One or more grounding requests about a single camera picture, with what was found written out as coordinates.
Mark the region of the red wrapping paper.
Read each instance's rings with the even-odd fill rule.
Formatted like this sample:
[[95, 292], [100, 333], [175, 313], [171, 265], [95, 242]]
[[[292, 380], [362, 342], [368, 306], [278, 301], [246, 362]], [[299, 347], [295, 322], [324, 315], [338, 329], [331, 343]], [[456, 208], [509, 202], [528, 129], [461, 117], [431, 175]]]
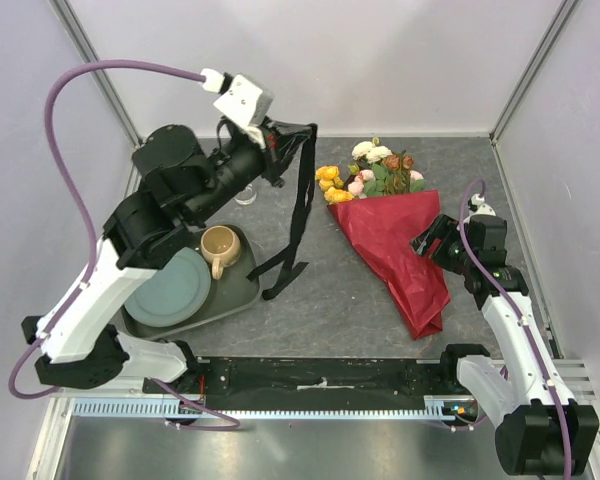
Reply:
[[438, 192], [351, 200], [328, 210], [356, 253], [386, 285], [411, 337], [441, 332], [442, 311], [450, 302], [444, 273], [411, 246], [440, 213]]

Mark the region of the mixed flower bunch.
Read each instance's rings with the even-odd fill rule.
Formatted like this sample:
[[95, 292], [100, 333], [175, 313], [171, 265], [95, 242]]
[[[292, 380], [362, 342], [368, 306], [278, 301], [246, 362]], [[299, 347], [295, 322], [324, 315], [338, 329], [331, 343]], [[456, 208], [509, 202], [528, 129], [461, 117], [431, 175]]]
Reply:
[[336, 165], [322, 166], [315, 172], [315, 181], [330, 205], [418, 193], [425, 188], [424, 177], [414, 169], [413, 157], [405, 150], [392, 151], [378, 137], [356, 144], [351, 159], [344, 172]]

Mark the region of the black ribbon with gold text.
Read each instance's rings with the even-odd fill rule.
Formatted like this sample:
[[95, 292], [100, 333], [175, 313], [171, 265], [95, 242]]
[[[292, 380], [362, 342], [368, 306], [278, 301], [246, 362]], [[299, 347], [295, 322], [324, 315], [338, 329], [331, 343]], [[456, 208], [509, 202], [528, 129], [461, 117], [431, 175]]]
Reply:
[[307, 221], [312, 209], [315, 195], [314, 169], [316, 160], [316, 142], [318, 125], [309, 124], [311, 133], [303, 143], [300, 152], [298, 183], [296, 201], [292, 212], [290, 224], [290, 237], [288, 245], [264, 263], [255, 267], [247, 276], [249, 280], [259, 278], [278, 264], [281, 265], [276, 282], [272, 287], [262, 292], [265, 301], [276, 298], [286, 289], [308, 266], [307, 262], [296, 261], [297, 252], [306, 230]]

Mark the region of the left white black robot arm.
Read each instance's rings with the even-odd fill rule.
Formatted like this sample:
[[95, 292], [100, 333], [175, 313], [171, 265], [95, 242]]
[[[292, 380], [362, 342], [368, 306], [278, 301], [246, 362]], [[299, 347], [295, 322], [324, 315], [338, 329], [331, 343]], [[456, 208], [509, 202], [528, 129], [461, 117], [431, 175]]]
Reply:
[[139, 188], [116, 207], [102, 236], [92, 240], [82, 274], [50, 313], [22, 321], [27, 354], [46, 393], [92, 389], [123, 377], [167, 383], [178, 393], [195, 389], [200, 371], [186, 343], [131, 337], [111, 318], [251, 181], [264, 178], [282, 186], [293, 160], [300, 166], [289, 242], [248, 279], [277, 269], [276, 282], [262, 294], [271, 300], [303, 272], [296, 255], [315, 192], [317, 126], [265, 119], [258, 127], [265, 143], [258, 146], [233, 121], [222, 118], [220, 124], [230, 138], [211, 153], [186, 126], [156, 130], [132, 157], [141, 173]]

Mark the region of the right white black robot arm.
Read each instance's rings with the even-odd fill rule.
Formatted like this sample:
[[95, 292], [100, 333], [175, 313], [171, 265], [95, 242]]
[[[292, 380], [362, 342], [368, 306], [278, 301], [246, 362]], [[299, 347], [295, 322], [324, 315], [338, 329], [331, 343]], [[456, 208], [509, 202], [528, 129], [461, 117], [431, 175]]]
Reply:
[[447, 392], [467, 389], [495, 428], [495, 448], [509, 475], [584, 473], [599, 418], [562, 379], [533, 317], [529, 288], [507, 263], [507, 223], [473, 213], [463, 222], [440, 214], [411, 246], [445, 271], [460, 275], [502, 353], [502, 374], [480, 345], [450, 345], [438, 381]]

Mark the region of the clear glass vase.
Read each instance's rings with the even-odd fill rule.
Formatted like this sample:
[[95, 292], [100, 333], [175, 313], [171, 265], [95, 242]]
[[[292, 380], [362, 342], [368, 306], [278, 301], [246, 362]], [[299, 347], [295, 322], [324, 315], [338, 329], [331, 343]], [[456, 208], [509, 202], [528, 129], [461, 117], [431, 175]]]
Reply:
[[234, 200], [242, 206], [251, 205], [258, 196], [258, 190], [253, 183], [249, 183], [244, 189], [238, 192]]

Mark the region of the beige ceramic mug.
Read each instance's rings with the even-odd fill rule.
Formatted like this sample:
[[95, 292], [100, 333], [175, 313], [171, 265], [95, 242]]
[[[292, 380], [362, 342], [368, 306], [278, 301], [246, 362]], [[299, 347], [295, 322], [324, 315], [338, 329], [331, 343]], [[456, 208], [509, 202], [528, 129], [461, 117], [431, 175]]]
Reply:
[[220, 280], [224, 270], [233, 266], [241, 254], [241, 241], [231, 228], [218, 225], [204, 231], [200, 249], [211, 268], [214, 280]]

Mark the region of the dark green tray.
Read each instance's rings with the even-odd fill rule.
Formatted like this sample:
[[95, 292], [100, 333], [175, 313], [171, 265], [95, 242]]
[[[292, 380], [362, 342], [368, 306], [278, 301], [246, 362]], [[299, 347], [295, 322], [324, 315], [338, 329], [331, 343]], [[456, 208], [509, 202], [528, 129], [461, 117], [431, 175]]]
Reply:
[[[232, 316], [250, 308], [258, 300], [262, 291], [261, 284], [257, 280], [251, 281], [247, 278], [256, 266], [258, 254], [254, 252], [243, 229], [235, 224], [230, 224], [228, 227], [236, 232], [241, 241], [241, 254], [238, 261], [225, 271], [220, 280], [214, 280], [211, 276], [211, 289], [201, 308], [179, 324], [156, 328], [135, 321], [123, 305], [120, 311], [121, 322], [129, 335], [146, 340], [158, 340]], [[202, 235], [201, 232], [195, 233], [193, 242], [187, 247], [194, 249], [201, 256]]]

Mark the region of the teal plate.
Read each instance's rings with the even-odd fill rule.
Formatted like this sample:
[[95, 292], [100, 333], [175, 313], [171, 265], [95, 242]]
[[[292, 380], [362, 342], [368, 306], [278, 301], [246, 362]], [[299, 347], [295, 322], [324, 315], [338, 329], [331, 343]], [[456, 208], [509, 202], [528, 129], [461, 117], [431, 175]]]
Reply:
[[170, 327], [198, 311], [210, 289], [211, 274], [207, 262], [194, 249], [184, 248], [136, 289], [124, 308], [143, 325]]

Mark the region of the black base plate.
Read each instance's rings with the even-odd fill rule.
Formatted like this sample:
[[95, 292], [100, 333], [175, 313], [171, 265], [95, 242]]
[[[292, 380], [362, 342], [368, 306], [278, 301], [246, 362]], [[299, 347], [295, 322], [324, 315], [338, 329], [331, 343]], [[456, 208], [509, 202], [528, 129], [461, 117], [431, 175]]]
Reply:
[[353, 387], [408, 395], [466, 394], [437, 360], [414, 358], [207, 357], [168, 384], [180, 394], [236, 395], [255, 390]]

